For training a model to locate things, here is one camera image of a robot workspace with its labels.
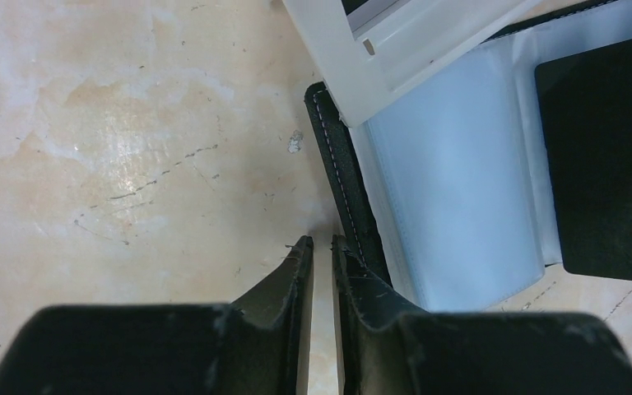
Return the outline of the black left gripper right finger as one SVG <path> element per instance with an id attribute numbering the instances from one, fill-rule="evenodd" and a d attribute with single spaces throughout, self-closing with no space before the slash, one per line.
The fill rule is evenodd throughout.
<path id="1" fill-rule="evenodd" d="M 332 280 L 341 394 L 419 394 L 402 331 L 429 312 L 396 292 L 351 248 L 332 237 Z"/>

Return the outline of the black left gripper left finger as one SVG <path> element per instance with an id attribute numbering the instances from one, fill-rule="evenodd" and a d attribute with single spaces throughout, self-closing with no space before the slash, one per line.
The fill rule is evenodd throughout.
<path id="1" fill-rule="evenodd" d="M 229 394 L 306 394 L 314 242 L 300 237 L 270 274 L 231 307 Z"/>

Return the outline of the black credit card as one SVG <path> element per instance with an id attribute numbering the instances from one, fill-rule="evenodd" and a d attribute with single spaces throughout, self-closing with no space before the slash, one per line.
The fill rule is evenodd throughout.
<path id="1" fill-rule="evenodd" d="M 632 39 L 541 63 L 535 80 L 564 267 L 632 281 Z"/>

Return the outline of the black leather card holder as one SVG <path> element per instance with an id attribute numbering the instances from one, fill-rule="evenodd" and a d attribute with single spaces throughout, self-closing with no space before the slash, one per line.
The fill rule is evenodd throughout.
<path id="1" fill-rule="evenodd" d="M 358 128 L 304 101 L 346 236 L 430 311 L 490 307 L 563 264 L 536 67 L 632 39 L 632 1 L 504 28 Z"/>

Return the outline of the white plastic card tray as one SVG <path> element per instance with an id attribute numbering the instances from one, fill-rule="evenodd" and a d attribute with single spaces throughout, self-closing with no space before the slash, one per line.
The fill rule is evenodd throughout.
<path id="1" fill-rule="evenodd" d="M 356 127 L 537 5 L 535 1 L 286 1 L 343 122 Z"/>

